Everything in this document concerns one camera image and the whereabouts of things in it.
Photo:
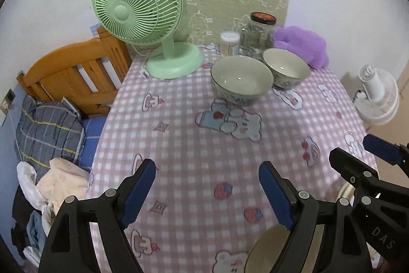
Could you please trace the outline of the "white floor fan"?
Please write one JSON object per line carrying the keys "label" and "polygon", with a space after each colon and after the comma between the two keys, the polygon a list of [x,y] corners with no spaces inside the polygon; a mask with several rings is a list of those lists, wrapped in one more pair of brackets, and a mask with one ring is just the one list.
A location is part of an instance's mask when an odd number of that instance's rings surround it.
{"label": "white floor fan", "polygon": [[353,104],[362,121],[368,125],[390,122],[399,108],[399,90],[393,76],[370,65],[358,72],[362,88],[356,92]]}

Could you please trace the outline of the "wooden bed headboard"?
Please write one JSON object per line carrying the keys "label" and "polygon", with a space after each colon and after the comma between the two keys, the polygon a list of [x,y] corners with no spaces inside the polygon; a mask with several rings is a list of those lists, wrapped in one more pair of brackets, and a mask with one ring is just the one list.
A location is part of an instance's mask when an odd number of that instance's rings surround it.
{"label": "wooden bed headboard", "polygon": [[132,63],[126,44],[104,27],[98,36],[71,44],[40,58],[17,81],[37,100],[51,102],[68,98],[90,117],[106,116],[119,91],[103,66],[102,58],[111,63],[122,82]]}

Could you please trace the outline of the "pink checkered tablecloth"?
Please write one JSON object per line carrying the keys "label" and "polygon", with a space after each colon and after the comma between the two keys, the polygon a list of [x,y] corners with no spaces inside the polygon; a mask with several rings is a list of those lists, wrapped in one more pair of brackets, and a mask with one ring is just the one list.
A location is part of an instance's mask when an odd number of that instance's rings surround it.
{"label": "pink checkered tablecloth", "polygon": [[344,181],[328,155],[343,148],[369,166],[366,132],[329,69],[295,89],[271,89],[238,107],[211,81],[217,61],[177,80],[144,73],[136,59],[117,94],[94,156],[88,195],[119,186],[145,159],[157,173],[126,237],[144,272],[242,272],[247,254],[276,218],[259,184],[270,161],[318,200],[334,201]]}

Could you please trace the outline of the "small yellow floral plate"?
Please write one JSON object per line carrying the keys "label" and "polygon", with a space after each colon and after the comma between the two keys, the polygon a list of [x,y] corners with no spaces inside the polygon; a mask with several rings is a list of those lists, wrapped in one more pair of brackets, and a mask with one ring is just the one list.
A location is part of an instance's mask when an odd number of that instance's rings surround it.
{"label": "small yellow floral plate", "polygon": [[[317,225],[315,227],[312,244],[302,269],[302,273],[313,271],[317,255],[320,250],[323,231],[324,225]],[[290,232],[280,224],[277,224],[266,231],[250,251],[245,264],[244,272],[269,272],[284,248],[289,235]]]}

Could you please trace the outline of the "cotton swab container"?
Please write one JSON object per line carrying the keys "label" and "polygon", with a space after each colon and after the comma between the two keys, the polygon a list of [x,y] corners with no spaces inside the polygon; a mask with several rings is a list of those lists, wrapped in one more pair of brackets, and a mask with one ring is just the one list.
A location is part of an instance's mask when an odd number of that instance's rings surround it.
{"label": "cotton swab container", "polygon": [[220,55],[222,57],[238,54],[241,37],[238,32],[224,31],[220,34]]}

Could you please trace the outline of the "green desk fan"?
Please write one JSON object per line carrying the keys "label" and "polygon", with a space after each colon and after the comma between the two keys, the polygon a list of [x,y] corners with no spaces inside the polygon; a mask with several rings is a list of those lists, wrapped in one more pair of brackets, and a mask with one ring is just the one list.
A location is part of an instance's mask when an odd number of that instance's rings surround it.
{"label": "green desk fan", "polygon": [[154,78],[176,79],[197,71],[203,52],[174,34],[182,22],[186,0],[92,0],[102,26],[133,46],[155,46],[146,70]]}

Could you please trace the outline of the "pile of clothes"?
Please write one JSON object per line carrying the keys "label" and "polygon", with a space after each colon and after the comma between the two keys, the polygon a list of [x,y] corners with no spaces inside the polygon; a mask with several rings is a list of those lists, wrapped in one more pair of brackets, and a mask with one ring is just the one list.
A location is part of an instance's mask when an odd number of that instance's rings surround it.
{"label": "pile of clothes", "polygon": [[29,216],[26,232],[28,246],[23,250],[28,260],[38,267],[40,258],[63,201],[68,196],[86,198],[92,184],[92,158],[83,158],[74,164],[61,157],[50,160],[46,173],[37,178],[34,167],[25,161],[17,165],[17,178],[24,199],[35,209]]}

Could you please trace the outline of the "blue plaid pillow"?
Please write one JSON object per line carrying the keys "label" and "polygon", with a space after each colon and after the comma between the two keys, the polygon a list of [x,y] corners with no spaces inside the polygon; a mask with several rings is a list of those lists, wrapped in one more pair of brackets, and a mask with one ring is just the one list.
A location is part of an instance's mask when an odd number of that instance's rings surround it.
{"label": "blue plaid pillow", "polygon": [[106,120],[105,116],[83,119],[66,98],[43,102],[27,95],[15,132],[17,156],[34,167],[37,180],[56,157],[90,172]]}

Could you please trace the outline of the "floral bowl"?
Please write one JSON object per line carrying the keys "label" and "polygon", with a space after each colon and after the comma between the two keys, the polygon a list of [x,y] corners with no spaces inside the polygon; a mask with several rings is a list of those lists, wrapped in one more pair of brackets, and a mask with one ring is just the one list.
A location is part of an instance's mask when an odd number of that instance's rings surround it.
{"label": "floral bowl", "polygon": [[272,72],[274,86],[280,89],[292,89],[311,75],[310,66],[302,58],[284,49],[266,49],[263,61]]}
{"label": "floral bowl", "polygon": [[227,56],[215,61],[211,79],[219,94],[235,105],[250,105],[268,93],[274,83],[264,63],[247,56]]}

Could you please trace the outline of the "glass jar black lid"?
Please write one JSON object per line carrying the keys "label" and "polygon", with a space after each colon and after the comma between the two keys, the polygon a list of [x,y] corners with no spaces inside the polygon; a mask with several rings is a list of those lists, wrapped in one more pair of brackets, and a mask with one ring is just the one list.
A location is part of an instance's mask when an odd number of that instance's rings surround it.
{"label": "glass jar black lid", "polygon": [[240,54],[262,61],[263,52],[272,46],[276,22],[271,14],[251,13],[250,22],[241,29]]}

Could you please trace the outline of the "purple plush cushion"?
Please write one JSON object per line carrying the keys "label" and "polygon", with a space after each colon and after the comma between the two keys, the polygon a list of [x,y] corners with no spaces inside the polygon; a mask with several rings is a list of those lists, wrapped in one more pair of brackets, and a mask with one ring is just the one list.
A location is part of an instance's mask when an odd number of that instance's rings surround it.
{"label": "purple plush cushion", "polygon": [[313,31],[299,26],[278,27],[272,40],[275,48],[295,54],[314,70],[326,68],[329,65],[326,41]]}

